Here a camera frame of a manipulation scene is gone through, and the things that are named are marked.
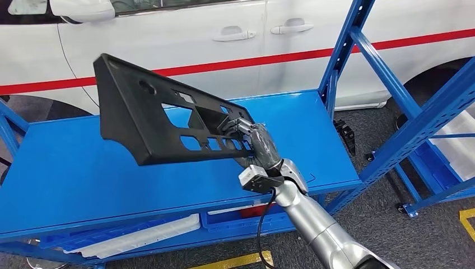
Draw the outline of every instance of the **car door handle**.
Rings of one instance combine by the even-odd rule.
[[[296,26],[276,26],[271,29],[271,33],[276,35],[298,33],[303,31],[308,31],[313,28],[313,24],[303,24]]]
[[[234,41],[234,40],[251,39],[254,37],[255,37],[255,32],[244,31],[242,33],[237,33],[237,34],[217,35],[213,38],[213,40],[219,41],[219,42],[227,42],[227,41]]]
[[[227,42],[234,40],[251,39],[255,37],[254,31],[243,31],[239,26],[227,26],[221,30],[220,35],[214,36],[213,40],[218,42]]]
[[[308,31],[312,28],[313,24],[306,24],[303,18],[290,18],[286,20],[283,25],[272,28],[271,33],[275,35],[283,35]]]

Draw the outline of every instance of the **robotic arm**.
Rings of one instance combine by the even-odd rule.
[[[262,194],[274,191],[277,204],[287,212],[325,268],[398,269],[355,241],[308,196],[303,176],[291,160],[280,157],[264,125],[238,118],[223,130],[248,136],[255,150],[253,157],[236,159],[245,168],[239,175],[242,188]]]

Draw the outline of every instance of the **yellow floor marking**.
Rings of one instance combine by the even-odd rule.
[[[263,251],[262,256],[270,264],[274,265],[272,261],[272,256],[270,251]],[[260,262],[259,253],[249,254],[237,258],[226,259],[224,261],[210,263],[208,265],[201,265],[197,267],[192,267],[190,269],[228,269],[234,268],[237,266],[250,265],[251,263]]]
[[[475,217],[475,208],[460,211],[460,222],[465,227],[465,230],[467,230],[470,237],[472,237],[473,241],[475,241],[475,230],[468,222],[468,219],[471,217]]]

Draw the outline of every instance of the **blue shelf surface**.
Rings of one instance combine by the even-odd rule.
[[[317,91],[233,101],[266,124],[311,195],[361,184]],[[267,202],[269,194],[241,189],[242,170],[232,159],[139,167],[125,147],[101,138],[99,116],[32,124],[0,188],[8,220],[0,241]]]
[[[432,194],[440,193],[463,182],[442,152],[429,141],[419,146],[408,159]],[[453,194],[442,201],[473,196],[475,196],[475,187]]]

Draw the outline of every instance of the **black cable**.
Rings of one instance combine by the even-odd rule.
[[[267,203],[266,208],[264,209],[264,212],[262,212],[262,215],[260,216],[260,220],[259,220],[259,226],[257,227],[257,250],[259,252],[260,260],[264,263],[264,265],[270,269],[276,269],[264,259],[264,255],[262,255],[262,248],[260,247],[260,229],[262,227],[262,221],[264,221],[265,215],[269,211],[269,208],[271,208],[271,203],[276,199],[276,190],[272,188],[271,192],[272,192],[272,198]]]

